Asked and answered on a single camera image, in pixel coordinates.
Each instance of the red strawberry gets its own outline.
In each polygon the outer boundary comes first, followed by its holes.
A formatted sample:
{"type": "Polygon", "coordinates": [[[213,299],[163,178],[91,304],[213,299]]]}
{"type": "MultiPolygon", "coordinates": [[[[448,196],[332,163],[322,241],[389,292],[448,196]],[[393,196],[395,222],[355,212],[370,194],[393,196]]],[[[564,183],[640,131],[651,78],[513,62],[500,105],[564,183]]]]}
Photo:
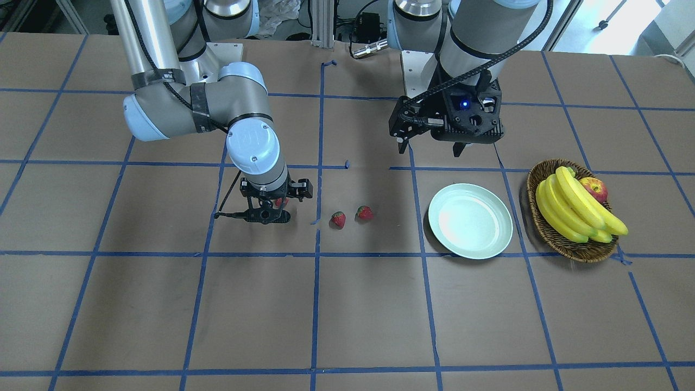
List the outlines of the red strawberry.
{"type": "Polygon", "coordinates": [[[371,220],[374,218],[374,213],[372,213],[372,208],[362,205],[357,210],[357,217],[363,220],[371,220]]]}
{"type": "MultiPolygon", "coordinates": [[[[287,206],[287,202],[290,202],[289,198],[285,199],[285,206],[287,206]]],[[[282,203],[282,198],[278,198],[277,200],[275,200],[275,207],[279,208],[281,203],[282,203]]]]}
{"type": "Polygon", "coordinates": [[[345,227],[345,214],[343,212],[336,212],[331,216],[331,221],[342,230],[343,227],[345,227]]]}

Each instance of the apple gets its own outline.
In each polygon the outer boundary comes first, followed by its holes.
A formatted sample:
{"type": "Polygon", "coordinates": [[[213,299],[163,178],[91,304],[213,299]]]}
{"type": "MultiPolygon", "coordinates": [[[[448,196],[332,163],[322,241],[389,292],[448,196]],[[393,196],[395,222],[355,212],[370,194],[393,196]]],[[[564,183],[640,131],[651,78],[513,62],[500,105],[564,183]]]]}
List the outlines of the apple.
{"type": "Polygon", "coordinates": [[[586,177],[579,180],[579,183],[600,203],[604,203],[608,199],[608,189],[606,185],[598,178],[586,177]]]}

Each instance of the white cable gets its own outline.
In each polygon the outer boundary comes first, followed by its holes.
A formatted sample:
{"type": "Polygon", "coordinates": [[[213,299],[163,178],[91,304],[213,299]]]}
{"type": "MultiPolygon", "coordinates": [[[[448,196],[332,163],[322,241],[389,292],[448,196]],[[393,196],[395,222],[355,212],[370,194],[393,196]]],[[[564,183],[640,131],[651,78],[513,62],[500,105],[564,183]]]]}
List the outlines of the white cable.
{"type": "Polygon", "coordinates": [[[671,54],[657,54],[655,57],[664,57],[664,58],[670,58],[671,60],[674,60],[675,62],[679,63],[680,66],[685,69],[685,63],[683,63],[683,60],[681,60],[679,57],[671,55],[671,54]]]}

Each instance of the basket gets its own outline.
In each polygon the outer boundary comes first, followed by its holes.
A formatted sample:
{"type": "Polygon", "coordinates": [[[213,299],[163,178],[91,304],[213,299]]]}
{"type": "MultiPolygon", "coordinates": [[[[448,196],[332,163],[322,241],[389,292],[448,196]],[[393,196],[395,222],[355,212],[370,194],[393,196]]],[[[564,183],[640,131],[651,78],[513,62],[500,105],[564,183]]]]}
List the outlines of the basket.
{"type": "MultiPolygon", "coordinates": [[[[548,224],[548,222],[543,218],[541,212],[536,204],[536,187],[546,179],[550,174],[555,172],[560,166],[570,166],[576,172],[576,178],[582,179],[584,177],[596,177],[591,171],[586,167],[581,166],[573,161],[565,159],[549,159],[544,160],[528,173],[526,178],[526,191],[528,193],[528,200],[531,209],[531,215],[533,217],[533,223],[541,235],[541,238],[553,248],[553,250],[562,254],[563,256],[575,260],[578,262],[599,262],[608,258],[616,249],[618,245],[618,237],[613,235],[613,240],[610,243],[599,243],[597,241],[589,240],[587,243],[575,243],[567,238],[563,237],[553,227],[548,224]]],[[[608,201],[603,203],[603,206],[611,210],[608,201]]]]}

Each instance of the yellow banana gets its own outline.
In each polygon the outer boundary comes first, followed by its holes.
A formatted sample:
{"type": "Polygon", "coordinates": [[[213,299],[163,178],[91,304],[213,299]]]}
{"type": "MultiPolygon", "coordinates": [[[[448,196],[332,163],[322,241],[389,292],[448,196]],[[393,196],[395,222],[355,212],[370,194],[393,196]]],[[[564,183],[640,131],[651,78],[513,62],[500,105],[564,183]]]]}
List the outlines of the yellow banana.
{"type": "Polygon", "coordinates": [[[604,230],[598,230],[598,233],[589,237],[593,241],[599,241],[601,243],[610,243],[613,237],[604,230]]]}
{"type": "Polygon", "coordinates": [[[558,167],[557,170],[555,170],[555,174],[558,188],[565,197],[565,200],[567,200],[567,203],[572,206],[574,212],[590,226],[597,230],[604,230],[606,228],[606,223],[603,217],[596,210],[596,206],[591,204],[589,200],[584,197],[584,194],[586,193],[592,200],[594,200],[594,197],[592,197],[591,194],[584,189],[582,184],[570,174],[567,167],[558,167]]]}
{"type": "Polygon", "coordinates": [[[557,188],[557,178],[555,174],[550,175],[546,179],[545,185],[546,200],[548,201],[548,206],[557,214],[557,216],[562,220],[572,231],[576,231],[579,234],[592,237],[598,234],[598,230],[589,224],[586,224],[582,218],[580,218],[577,213],[572,210],[572,207],[565,201],[562,194],[559,193],[557,188]]]}
{"type": "Polygon", "coordinates": [[[582,235],[576,231],[573,231],[567,224],[563,223],[562,220],[553,212],[553,210],[548,206],[548,200],[546,199],[545,186],[547,181],[542,181],[536,188],[536,203],[538,204],[538,209],[541,210],[541,214],[548,221],[551,227],[553,227],[557,233],[566,237],[567,239],[576,243],[587,243],[589,237],[582,235]]]}
{"type": "Polygon", "coordinates": [[[628,227],[626,227],[625,223],[623,223],[619,218],[617,218],[613,213],[609,212],[608,209],[604,208],[603,205],[599,201],[597,201],[589,192],[584,189],[582,186],[582,190],[584,190],[584,193],[582,193],[582,197],[584,197],[587,200],[587,203],[591,205],[591,207],[594,208],[598,212],[598,214],[601,216],[603,221],[606,223],[606,228],[605,230],[608,231],[610,234],[613,235],[627,235],[628,234],[628,227]]]}

